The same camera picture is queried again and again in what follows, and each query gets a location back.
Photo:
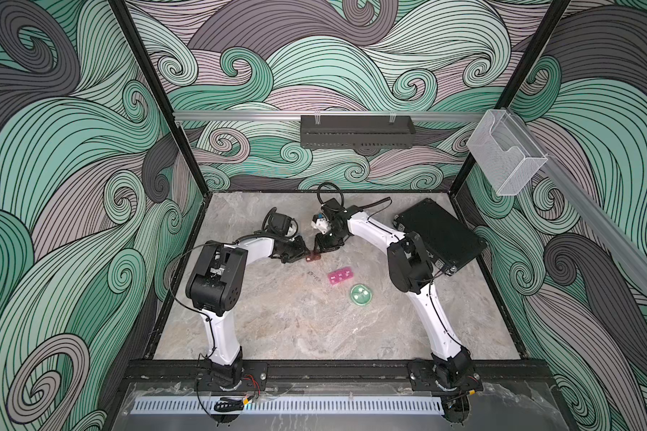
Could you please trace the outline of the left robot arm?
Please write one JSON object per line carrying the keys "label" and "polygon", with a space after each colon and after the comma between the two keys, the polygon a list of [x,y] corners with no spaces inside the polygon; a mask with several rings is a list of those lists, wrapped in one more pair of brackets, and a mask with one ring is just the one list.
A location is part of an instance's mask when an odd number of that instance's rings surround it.
{"label": "left robot arm", "polygon": [[234,309],[242,294],[248,265],[259,260],[296,262],[309,255],[299,234],[298,222],[272,208],[259,230],[233,242],[208,241],[190,275],[186,297],[201,316],[207,355],[199,361],[212,381],[222,387],[238,386],[243,380],[243,348],[235,331]]}

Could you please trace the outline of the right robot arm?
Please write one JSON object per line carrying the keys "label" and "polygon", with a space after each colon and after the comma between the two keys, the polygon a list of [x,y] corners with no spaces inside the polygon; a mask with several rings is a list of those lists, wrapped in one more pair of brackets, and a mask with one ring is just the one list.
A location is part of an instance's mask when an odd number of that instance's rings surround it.
{"label": "right robot arm", "polygon": [[483,383],[476,376],[470,350],[459,340],[440,304],[434,270],[423,240],[415,232],[404,233],[377,221],[369,208],[391,203],[386,197],[363,206],[347,207],[343,199],[317,199],[321,211],[312,218],[315,254],[337,251],[353,236],[384,251],[389,278],[395,288],[411,301],[431,348],[438,386],[448,393],[476,393]]}

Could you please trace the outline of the pink pillbox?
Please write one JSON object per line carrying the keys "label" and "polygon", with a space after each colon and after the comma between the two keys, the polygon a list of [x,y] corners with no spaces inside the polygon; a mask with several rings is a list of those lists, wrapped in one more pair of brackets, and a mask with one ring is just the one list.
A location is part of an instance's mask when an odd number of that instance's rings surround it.
{"label": "pink pillbox", "polygon": [[343,283],[353,277],[354,273],[350,267],[336,269],[327,275],[328,281],[332,286]]}

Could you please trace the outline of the green round pillbox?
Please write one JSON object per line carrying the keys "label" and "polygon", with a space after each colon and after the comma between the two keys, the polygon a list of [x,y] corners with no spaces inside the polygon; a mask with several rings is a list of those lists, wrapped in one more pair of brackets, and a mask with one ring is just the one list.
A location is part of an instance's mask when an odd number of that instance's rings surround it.
{"label": "green round pillbox", "polygon": [[368,305],[373,298],[372,291],[365,285],[357,284],[350,290],[350,299],[357,306]]}

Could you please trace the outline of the dark red pillbox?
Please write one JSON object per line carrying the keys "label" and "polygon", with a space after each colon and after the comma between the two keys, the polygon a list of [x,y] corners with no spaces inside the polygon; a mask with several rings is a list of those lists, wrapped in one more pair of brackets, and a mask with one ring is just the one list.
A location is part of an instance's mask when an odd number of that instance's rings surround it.
{"label": "dark red pillbox", "polygon": [[309,253],[309,255],[307,255],[307,257],[305,257],[305,260],[306,260],[307,263],[310,263],[310,262],[321,260],[321,258],[322,258],[321,253],[311,251],[311,253]]}

